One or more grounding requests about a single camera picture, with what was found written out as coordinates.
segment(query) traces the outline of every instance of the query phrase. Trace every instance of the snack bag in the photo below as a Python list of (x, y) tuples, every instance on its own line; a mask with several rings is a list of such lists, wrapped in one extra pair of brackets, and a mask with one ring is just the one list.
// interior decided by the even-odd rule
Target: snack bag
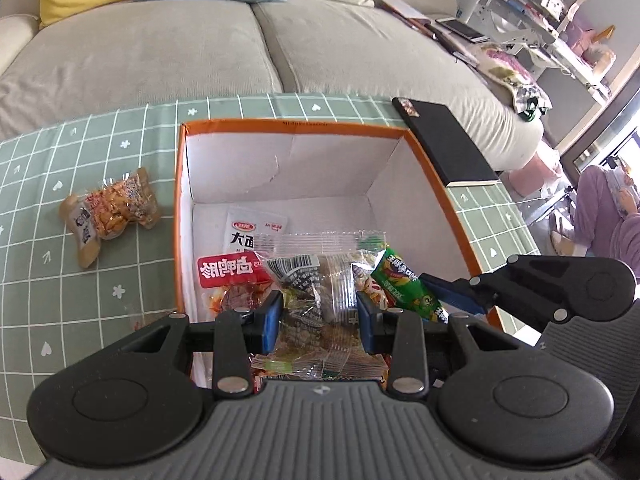
[(326, 322), (347, 322), (356, 305), (356, 278), (376, 268), (382, 251), (339, 254), (299, 254), (265, 259), (265, 267), (282, 288), (300, 300), (312, 300)]
[(413, 310), (430, 321), (447, 322), (440, 302), (393, 249), (385, 251), (371, 277), (384, 289), (391, 306)]
[(326, 323), (303, 300), (287, 303), (274, 351), (253, 356), (252, 366), (303, 379), (378, 379), (387, 369), (382, 356), (365, 353), (354, 325)]
[(98, 257), (100, 240), (120, 236), (129, 222), (151, 229), (160, 218), (145, 168), (86, 195), (68, 196), (58, 213), (76, 236), (78, 262), (83, 268)]
[(374, 305), (380, 310), (389, 308), (389, 300), (386, 297), (385, 291), (371, 276), (366, 279), (361, 290), (371, 298), (371, 301), (373, 301)]
[(226, 215), (224, 251), (242, 253), (254, 250), (255, 235), (276, 235), (287, 230), (286, 216), (242, 207), (230, 207)]
[(205, 256), (197, 261), (204, 320), (238, 306), (256, 309), (271, 291), (271, 278), (253, 251)]

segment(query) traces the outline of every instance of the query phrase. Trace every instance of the book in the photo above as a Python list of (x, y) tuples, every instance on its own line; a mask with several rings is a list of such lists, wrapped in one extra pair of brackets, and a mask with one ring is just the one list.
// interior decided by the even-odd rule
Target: book
[(445, 105), (395, 97), (392, 103), (427, 153), (445, 187), (499, 182), (478, 147)]

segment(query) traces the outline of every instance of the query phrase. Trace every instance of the red snack package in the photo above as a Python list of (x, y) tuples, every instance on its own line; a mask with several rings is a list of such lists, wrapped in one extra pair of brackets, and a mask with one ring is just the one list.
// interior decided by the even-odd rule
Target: red snack package
[(198, 276), (202, 288), (271, 281), (253, 251), (200, 258)]

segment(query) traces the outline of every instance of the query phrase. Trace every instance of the gray sofa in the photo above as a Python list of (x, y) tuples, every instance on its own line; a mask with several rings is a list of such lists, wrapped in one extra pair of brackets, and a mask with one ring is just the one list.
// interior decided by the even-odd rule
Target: gray sofa
[[(405, 0), (451, 16), (456, 0)], [(542, 138), (468, 67), (380, 9), (329, 0), (159, 0), (38, 31), (39, 0), (0, 0), (0, 139), (147, 102), (264, 92), (410, 96), (449, 106), (496, 170)]]

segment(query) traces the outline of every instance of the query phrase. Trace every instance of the table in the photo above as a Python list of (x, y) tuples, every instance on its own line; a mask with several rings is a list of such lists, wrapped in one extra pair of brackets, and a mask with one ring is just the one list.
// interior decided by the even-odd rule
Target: table
[[(389, 98), (271, 94), (117, 110), (1, 143), (0, 456), (41, 463), (26, 423), (34, 387), (173, 309), (178, 126), (207, 118), (404, 125)], [(140, 166), (162, 209), (159, 224), (151, 231), (129, 225), (102, 245), (97, 265), (81, 269), (73, 235), (58, 218), (61, 200)], [(537, 253), (502, 184), (447, 192), (483, 272), (503, 266), (510, 254)]]

